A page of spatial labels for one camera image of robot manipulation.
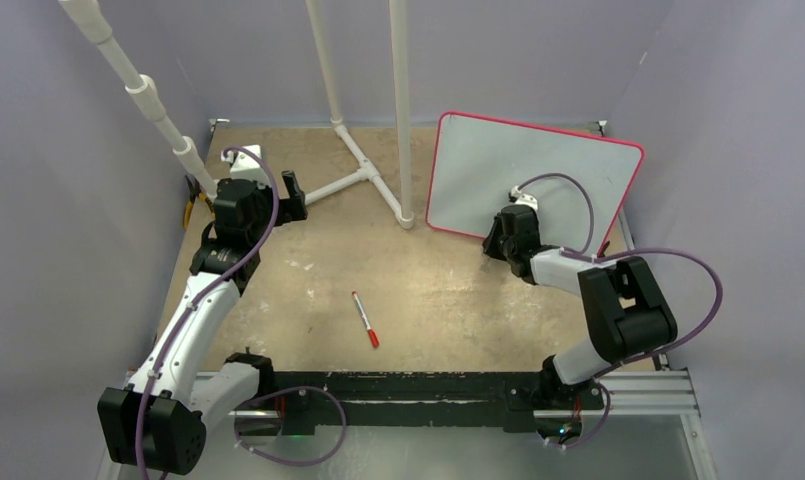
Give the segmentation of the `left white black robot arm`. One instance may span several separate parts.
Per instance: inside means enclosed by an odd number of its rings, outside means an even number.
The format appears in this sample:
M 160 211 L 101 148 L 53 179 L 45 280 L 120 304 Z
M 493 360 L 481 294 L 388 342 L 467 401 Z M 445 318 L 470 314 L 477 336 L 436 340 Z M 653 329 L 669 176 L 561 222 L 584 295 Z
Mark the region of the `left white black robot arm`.
M 196 376 L 227 314 L 260 264 L 258 244 L 272 229 L 307 217 L 306 195 L 294 172 L 281 174 L 287 197 L 271 182 L 226 178 L 203 229 L 182 300 L 148 359 L 121 389 L 107 388 L 97 412 L 110 459 L 150 470 L 186 475 L 207 434 L 245 402 L 262 409 L 275 399 L 269 359 L 229 356 L 212 385 Z

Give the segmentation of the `white red marker pen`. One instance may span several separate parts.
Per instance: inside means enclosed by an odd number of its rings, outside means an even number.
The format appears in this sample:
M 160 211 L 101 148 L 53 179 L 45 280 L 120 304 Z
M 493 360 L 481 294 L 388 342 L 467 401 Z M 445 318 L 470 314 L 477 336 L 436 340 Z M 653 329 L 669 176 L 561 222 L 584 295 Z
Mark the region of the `white red marker pen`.
M 352 291 L 351 296 L 352 296 L 352 299 L 354 301 L 354 304 L 356 306 L 356 309 L 358 311 L 358 314 L 359 314 L 359 316 L 361 318 L 361 321 L 362 321 L 362 323 L 364 325 L 364 328 L 365 328 L 366 332 L 368 330 L 374 330 L 372 325 L 371 325 L 371 323 L 370 323 L 370 320 L 369 320 L 369 318 L 367 316 L 366 310 L 365 310 L 365 308 L 363 306 L 363 303 L 362 303 L 358 293 L 356 291 Z

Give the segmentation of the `red marker cap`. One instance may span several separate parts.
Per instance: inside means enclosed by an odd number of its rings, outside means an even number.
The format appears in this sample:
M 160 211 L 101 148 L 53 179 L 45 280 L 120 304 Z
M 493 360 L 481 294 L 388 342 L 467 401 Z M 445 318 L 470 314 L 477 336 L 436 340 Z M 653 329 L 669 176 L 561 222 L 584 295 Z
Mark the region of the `red marker cap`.
M 377 349 L 380 346 L 379 339 L 374 330 L 367 331 L 368 337 L 370 339 L 371 345 L 373 348 Z

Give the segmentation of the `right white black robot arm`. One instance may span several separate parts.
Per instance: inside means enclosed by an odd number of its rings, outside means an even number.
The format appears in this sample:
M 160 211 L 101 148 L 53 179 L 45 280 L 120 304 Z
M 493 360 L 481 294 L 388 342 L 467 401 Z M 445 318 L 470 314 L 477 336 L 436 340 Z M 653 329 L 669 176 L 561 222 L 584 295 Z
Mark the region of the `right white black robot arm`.
M 676 320 L 642 257 L 599 261 L 545 245 L 537 213 L 529 206 L 502 208 L 482 248 L 524 282 L 573 294 L 582 302 L 587 334 L 543 361 L 529 394 L 532 402 L 562 407 L 603 370 L 678 336 Z

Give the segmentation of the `pink framed whiteboard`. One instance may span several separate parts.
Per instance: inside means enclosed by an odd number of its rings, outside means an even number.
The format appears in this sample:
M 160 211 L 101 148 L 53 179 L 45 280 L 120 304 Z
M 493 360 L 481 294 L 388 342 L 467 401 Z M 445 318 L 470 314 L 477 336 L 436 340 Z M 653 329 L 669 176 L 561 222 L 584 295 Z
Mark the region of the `pink framed whiteboard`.
M 438 123 L 426 222 L 484 238 L 519 188 L 538 200 L 543 243 L 597 254 L 644 157 L 633 142 L 449 111 Z

